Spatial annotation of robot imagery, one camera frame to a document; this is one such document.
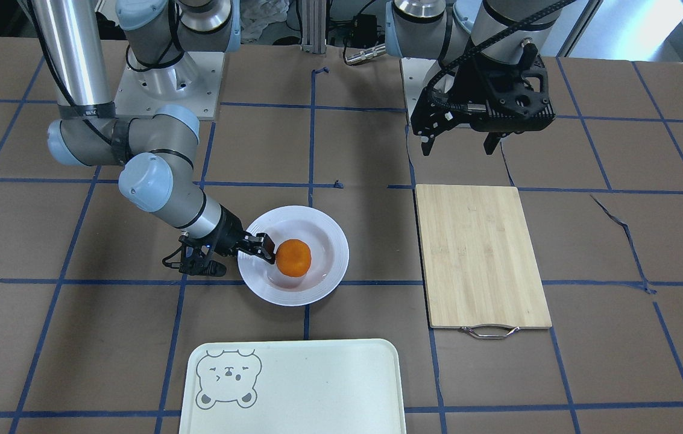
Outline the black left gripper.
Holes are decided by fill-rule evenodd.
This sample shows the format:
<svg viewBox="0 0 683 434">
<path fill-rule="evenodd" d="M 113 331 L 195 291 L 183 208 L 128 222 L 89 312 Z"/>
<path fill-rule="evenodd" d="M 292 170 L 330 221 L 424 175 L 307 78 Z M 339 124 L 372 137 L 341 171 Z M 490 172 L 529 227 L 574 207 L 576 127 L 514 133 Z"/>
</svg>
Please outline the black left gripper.
<svg viewBox="0 0 683 434">
<path fill-rule="evenodd" d="M 542 131 L 556 118 L 546 67 L 539 54 L 526 51 L 515 65 L 491 60 L 482 53 L 460 66 L 456 75 L 456 102 L 478 104 L 484 111 L 463 113 L 430 102 L 425 86 L 415 110 L 411 129 L 421 137 L 421 150 L 429 156 L 435 138 L 459 124 L 488 132 L 483 148 L 492 156 L 508 133 Z"/>
</svg>

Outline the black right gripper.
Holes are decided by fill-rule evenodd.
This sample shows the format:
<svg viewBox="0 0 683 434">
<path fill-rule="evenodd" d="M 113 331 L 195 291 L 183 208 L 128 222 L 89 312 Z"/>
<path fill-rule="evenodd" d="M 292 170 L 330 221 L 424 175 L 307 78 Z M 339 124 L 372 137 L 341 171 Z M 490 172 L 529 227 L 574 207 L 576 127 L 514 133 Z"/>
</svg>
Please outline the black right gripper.
<svg viewBox="0 0 683 434">
<path fill-rule="evenodd" d="M 214 253 L 231 257 L 239 251 L 274 265 L 276 247 L 271 237 L 266 233 L 247 233 L 236 215 L 223 206 L 221 210 L 221 217 L 214 231 L 201 238 L 200 241 L 191 239 L 186 234 L 179 237 L 181 259 L 178 271 L 185 275 L 223 277 L 227 272 L 227 267 L 214 260 Z M 205 245 L 208 245 L 208 250 L 203 252 Z"/>
</svg>

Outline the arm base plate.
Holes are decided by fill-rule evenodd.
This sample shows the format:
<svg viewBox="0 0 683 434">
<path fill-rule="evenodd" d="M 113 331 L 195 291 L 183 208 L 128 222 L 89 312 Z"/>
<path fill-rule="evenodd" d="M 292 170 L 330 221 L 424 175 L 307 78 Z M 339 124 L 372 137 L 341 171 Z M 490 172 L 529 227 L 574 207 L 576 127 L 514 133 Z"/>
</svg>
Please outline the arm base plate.
<svg viewBox="0 0 683 434">
<path fill-rule="evenodd" d="M 437 60 L 406 57 L 401 60 L 403 88 L 405 92 L 421 93 L 421 90 L 441 70 Z"/>
<path fill-rule="evenodd" d="M 181 105 L 202 121 L 214 121 L 224 74 L 225 53 L 185 52 L 175 65 L 138 72 L 133 53 L 115 94 L 117 116 L 150 118 L 161 106 Z"/>
</svg>

